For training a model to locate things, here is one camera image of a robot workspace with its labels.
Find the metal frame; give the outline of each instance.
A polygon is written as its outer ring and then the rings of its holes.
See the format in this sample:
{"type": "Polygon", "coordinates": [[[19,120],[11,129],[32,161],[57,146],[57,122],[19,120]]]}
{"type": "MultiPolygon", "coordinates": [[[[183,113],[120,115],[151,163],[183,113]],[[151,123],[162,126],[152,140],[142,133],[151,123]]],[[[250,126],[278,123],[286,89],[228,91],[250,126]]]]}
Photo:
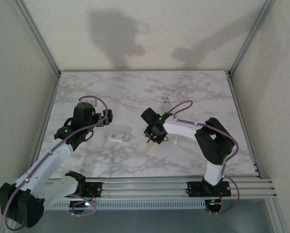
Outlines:
{"type": "Polygon", "coordinates": [[[61,71],[58,67],[58,65],[56,64],[46,42],[44,41],[39,29],[37,28],[33,17],[31,16],[31,14],[29,13],[29,10],[26,6],[26,4],[24,3],[23,0],[14,0],[11,1],[13,2],[13,5],[15,7],[18,8],[18,10],[22,13],[22,15],[24,16],[24,19],[27,22],[27,25],[29,26],[29,28],[31,29],[34,37],[36,38],[39,46],[41,47],[42,51],[44,52],[50,66],[52,67],[53,71],[55,72],[55,74],[58,76],[60,75],[61,71]]]}
{"type": "MultiPolygon", "coordinates": [[[[268,13],[270,12],[275,0],[266,0],[257,19],[254,22],[252,29],[246,37],[234,63],[231,66],[229,72],[226,73],[230,90],[232,92],[235,105],[238,111],[238,115],[243,127],[243,131],[248,143],[249,151],[252,156],[253,163],[256,162],[256,155],[251,145],[251,139],[249,137],[247,127],[244,121],[244,117],[240,108],[239,100],[237,98],[232,77],[238,67],[240,66],[245,54],[247,53],[250,45],[256,37],[259,29],[265,21],[268,13]]],[[[40,31],[38,30],[32,16],[30,15],[27,6],[23,0],[15,0],[14,5],[18,7],[23,14],[28,26],[33,32],[34,37],[39,43],[42,51],[44,52],[47,60],[49,61],[53,71],[57,74],[58,80],[55,84],[55,88],[46,111],[46,115],[39,130],[39,139],[34,145],[33,157],[31,165],[38,158],[43,138],[45,135],[46,127],[50,118],[51,109],[54,103],[55,95],[60,81],[61,71],[56,64],[49,48],[47,47],[40,31]]],[[[275,233],[288,232],[287,226],[284,222],[283,215],[280,211],[278,200],[276,198],[275,190],[271,179],[261,179],[265,177],[260,169],[258,169],[258,163],[255,165],[255,174],[252,175],[238,175],[231,176],[239,186],[241,193],[241,199],[265,199],[268,207],[269,216],[275,233]]],[[[103,182],[102,196],[97,203],[97,209],[187,209],[187,208],[199,208],[203,207],[203,200],[198,198],[189,198],[186,194],[186,182],[188,181],[200,181],[201,176],[187,176],[187,177],[147,177],[147,178],[90,178],[88,182],[103,182]]],[[[56,179],[50,179],[48,185],[54,182],[56,179]]],[[[236,198],[234,196],[235,188],[231,184],[232,196],[229,199],[236,198]]],[[[71,200],[77,200],[75,198],[63,198],[59,203],[52,206],[52,209],[68,208],[71,200]]],[[[8,221],[11,227],[16,227],[13,221],[8,221]]],[[[5,232],[4,228],[0,228],[0,232],[5,232]]]]}
{"type": "Polygon", "coordinates": [[[237,71],[238,67],[240,66],[244,56],[246,55],[248,49],[250,48],[253,40],[255,39],[257,33],[259,32],[263,22],[266,20],[270,10],[272,9],[273,5],[275,3],[275,0],[266,0],[264,5],[262,6],[262,9],[257,16],[257,19],[255,20],[250,32],[248,33],[236,59],[234,60],[229,75],[232,78],[234,73],[237,71]]]}

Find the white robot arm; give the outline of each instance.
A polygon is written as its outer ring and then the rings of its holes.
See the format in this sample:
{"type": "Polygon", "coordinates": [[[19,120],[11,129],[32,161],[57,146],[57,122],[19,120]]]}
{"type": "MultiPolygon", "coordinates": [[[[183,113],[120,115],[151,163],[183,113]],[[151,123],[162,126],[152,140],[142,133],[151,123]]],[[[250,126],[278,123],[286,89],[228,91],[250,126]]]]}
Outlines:
{"type": "MultiPolygon", "coordinates": [[[[177,134],[185,137],[189,137],[196,140],[196,132],[201,130],[203,126],[192,125],[188,123],[179,122],[171,117],[165,120],[163,124],[165,131],[169,134],[177,134]]],[[[216,165],[207,161],[206,172],[204,179],[212,186],[216,186],[222,179],[222,165],[216,165]]]]}
{"type": "MultiPolygon", "coordinates": [[[[164,113],[160,116],[151,108],[145,110],[141,115],[148,124],[144,131],[145,136],[158,144],[164,141],[167,134],[177,134],[196,140],[207,159],[203,188],[208,197],[214,197],[213,194],[217,193],[222,183],[224,161],[231,153],[235,145],[234,141],[228,137],[230,134],[227,130],[213,117],[204,123],[197,123],[178,120],[170,116],[172,116],[171,113],[164,113]]],[[[204,197],[205,193],[201,191],[200,196],[204,197]]]]}
{"type": "Polygon", "coordinates": [[[109,125],[112,118],[112,111],[107,107],[102,116],[100,113],[95,113],[90,103],[77,104],[73,117],[69,118],[54,135],[46,155],[40,157],[13,184],[5,183],[0,188],[0,207],[6,228],[12,230],[6,224],[6,217],[30,228],[41,219],[48,207],[62,197],[75,192],[84,193],[87,185],[85,177],[73,171],[66,173],[62,179],[49,187],[44,187],[57,167],[71,156],[82,142],[91,138],[94,133],[93,128],[109,125]]]}

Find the marble surface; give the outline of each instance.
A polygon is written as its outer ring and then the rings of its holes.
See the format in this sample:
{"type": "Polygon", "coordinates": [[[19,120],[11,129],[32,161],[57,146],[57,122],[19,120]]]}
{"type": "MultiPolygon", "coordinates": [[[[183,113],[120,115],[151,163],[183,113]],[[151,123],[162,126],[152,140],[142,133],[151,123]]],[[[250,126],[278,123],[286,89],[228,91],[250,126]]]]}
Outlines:
{"type": "MultiPolygon", "coordinates": [[[[161,96],[168,96],[173,106],[192,100],[193,106],[180,113],[183,119],[204,122],[217,118],[237,139],[240,149],[229,161],[226,174],[251,174],[254,166],[224,71],[128,71],[63,72],[55,97],[40,156],[44,155],[53,135],[69,117],[84,95],[103,99],[112,109],[109,126],[95,128],[94,136],[82,143],[52,175],[62,177],[73,170],[86,177],[148,177],[202,175],[206,168],[196,141],[175,135],[160,145],[146,143],[147,124],[140,115],[148,107],[164,113],[161,96]],[[127,144],[107,141],[109,131],[131,133],[127,144]]],[[[103,110],[98,103],[97,112],[103,110]]]]}

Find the black bracket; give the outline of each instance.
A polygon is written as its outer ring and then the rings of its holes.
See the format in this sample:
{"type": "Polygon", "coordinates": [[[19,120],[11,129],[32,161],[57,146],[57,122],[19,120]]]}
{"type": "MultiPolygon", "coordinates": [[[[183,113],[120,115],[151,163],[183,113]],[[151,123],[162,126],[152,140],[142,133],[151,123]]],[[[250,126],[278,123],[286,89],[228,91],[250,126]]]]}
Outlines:
{"type": "MultiPolygon", "coordinates": [[[[229,134],[216,118],[211,117],[205,123],[206,125],[229,134]]],[[[215,165],[222,165],[225,158],[231,153],[232,148],[235,145],[229,137],[205,126],[197,130],[195,138],[197,139],[204,157],[215,165]]]]}
{"type": "MultiPolygon", "coordinates": [[[[16,189],[16,184],[4,183],[0,188],[0,208],[3,215],[5,206],[16,189]]],[[[33,227],[42,217],[44,212],[44,199],[35,198],[30,190],[19,190],[9,207],[7,218],[20,223],[24,227],[33,227]]]]}
{"type": "Polygon", "coordinates": [[[91,198],[93,195],[96,198],[100,198],[102,194],[102,182],[86,182],[85,191],[83,193],[84,198],[91,198]]]}
{"type": "Polygon", "coordinates": [[[204,188],[204,182],[202,181],[192,181],[187,182],[188,188],[186,193],[190,198],[200,198],[200,197],[230,197],[231,191],[228,181],[222,181],[217,190],[208,192],[204,188]]]}
{"type": "MultiPolygon", "coordinates": [[[[56,134],[54,135],[54,138],[65,139],[78,129],[93,125],[98,121],[102,120],[105,114],[106,110],[103,110],[102,116],[101,113],[95,113],[95,108],[93,107],[92,104],[80,102],[74,108],[73,117],[68,118],[66,120],[64,126],[57,130],[56,134]]],[[[106,119],[103,122],[101,122],[97,127],[109,125],[112,122],[112,119],[113,119],[112,111],[111,109],[108,109],[106,119]]],[[[75,151],[81,143],[91,138],[90,136],[89,138],[86,139],[86,136],[89,133],[92,133],[93,135],[94,133],[93,128],[88,128],[80,132],[77,132],[74,136],[72,136],[66,141],[66,144],[68,145],[70,144],[73,148],[73,151],[75,151]]]]}

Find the cable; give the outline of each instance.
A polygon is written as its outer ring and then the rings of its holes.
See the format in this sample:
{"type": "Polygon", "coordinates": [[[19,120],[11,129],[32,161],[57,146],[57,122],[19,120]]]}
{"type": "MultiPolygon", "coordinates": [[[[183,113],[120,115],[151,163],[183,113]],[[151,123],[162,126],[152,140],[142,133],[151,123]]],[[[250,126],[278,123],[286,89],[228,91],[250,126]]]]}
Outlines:
{"type": "Polygon", "coordinates": [[[92,211],[92,212],[90,212],[90,213],[88,213],[88,214],[75,214],[75,213],[74,213],[74,209],[75,209],[75,207],[76,207],[77,205],[80,205],[80,204],[83,203],[83,201],[80,201],[80,202],[78,202],[78,203],[76,203],[76,204],[73,205],[73,207],[72,207],[72,209],[71,209],[71,215],[72,215],[72,216],[74,216],[74,215],[76,215],[77,217],[80,217],[80,216],[88,216],[88,215],[92,215],[92,214],[95,213],[95,211],[96,211],[96,206],[95,206],[95,204],[92,203],[90,200],[85,199],[84,197],[81,197],[81,196],[76,195],[76,194],[69,194],[68,197],[81,198],[84,202],[89,203],[89,206],[93,206],[93,207],[94,207],[94,211],[92,211]]]}
{"type": "Polygon", "coordinates": [[[68,119],[65,121],[64,126],[67,126],[68,123],[69,123],[71,120],[72,120],[72,117],[68,118],[68,119]]]}
{"type": "Polygon", "coordinates": [[[50,152],[48,152],[41,160],[40,160],[40,162],[33,168],[33,170],[28,174],[28,176],[26,177],[26,179],[25,180],[23,180],[23,182],[15,189],[15,191],[12,193],[12,195],[10,196],[10,198],[9,198],[9,200],[8,200],[8,202],[7,202],[7,204],[6,204],[6,206],[5,206],[5,208],[4,208],[4,211],[3,211],[3,224],[4,224],[4,227],[5,228],[7,228],[9,231],[12,231],[12,232],[17,232],[17,231],[20,231],[21,229],[23,229],[23,227],[24,226],[21,226],[21,227],[19,227],[19,228],[17,228],[17,229],[12,229],[12,228],[10,228],[9,226],[8,226],[8,224],[7,224],[7,213],[8,213],[8,211],[9,211],[9,208],[10,208],[10,205],[11,205],[11,202],[12,202],[12,200],[13,200],[13,198],[15,197],[15,195],[19,192],[19,190],[21,189],[21,187],[25,184],[25,183],[28,183],[29,182],[29,179],[33,176],[33,174],[37,171],[37,169],[44,163],[44,161],[50,156],[50,155],[52,155],[53,154],[53,152],[57,149],[57,148],[59,148],[62,144],[64,144],[68,139],[70,139],[71,137],[73,137],[76,133],[78,133],[78,132],[80,132],[80,131],[82,131],[82,130],[86,130],[86,129],[90,129],[90,128],[94,128],[94,127],[96,127],[96,126],[98,126],[100,123],[102,123],[105,119],[106,119],[106,117],[107,117],[107,115],[108,115],[108,108],[107,108],[107,105],[106,105],[106,103],[102,100],[102,99],[100,99],[100,98],[98,98],[98,97],[96,97],[96,96],[82,96],[82,97],[80,97],[79,98],[79,101],[81,101],[83,98],[95,98],[95,99],[97,99],[97,100],[99,100],[103,105],[104,105],[104,107],[105,107],[105,115],[104,115],[104,117],[100,120],[100,121],[98,121],[96,124],[93,124],[93,125],[89,125],[89,126],[85,126],[85,127],[83,127],[83,128],[80,128],[80,129],[78,129],[78,130],[76,130],[75,132],[73,132],[73,133],[71,133],[69,136],[67,136],[65,139],[63,139],[61,142],[59,142],[59,143],[57,143],[57,145],[56,146],[54,146],[51,150],[50,150],[50,152]]]}
{"type": "Polygon", "coordinates": [[[92,195],[90,201],[93,200],[93,198],[94,198],[94,203],[95,203],[96,202],[96,196],[93,194],[92,190],[90,188],[87,188],[86,190],[92,195]]]}
{"type": "Polygon", "coordinates": [[[166,137],[166,140],[163,140],[163,141],[156,141],[156,142],[167,142],[169,140],[169,138],[167,136],[166,137]]]}
{"type": "Polygon", "coordinates": [[[86,142],[86,141],[88,141],[88,140],[90,140],[91,139],[91,137],[93,137],[93,131],[92,131],[92,134],[91,134],[91,136],[90,137],[88,137],[86,140],[84,140],[83,142],[86,142]]]}
{"type": "Polygon", "coordinates": [[[177,113],[179,113],[179,112],[182,112],[182,111],[184,111],[184,110],[190,108],[190,107],[193,105],[192,100],[186,100],[186,101],[184,101],[184,102],[179,103],[179,104],[176,105],[175,107],[173,107],[171,110],[168,111],[168,113],[170,113],[170,112],[173,111],[175,108],[177,108],[178,106],[180,106],[180,105],[182,105],[182,104],[184,104],[184,103],[190,103],[190,105],[189,105],[188,107],[186,107],[186,108],[183,108],[183,109],[177,111],[175,114],[177,114],[177,113]]]}

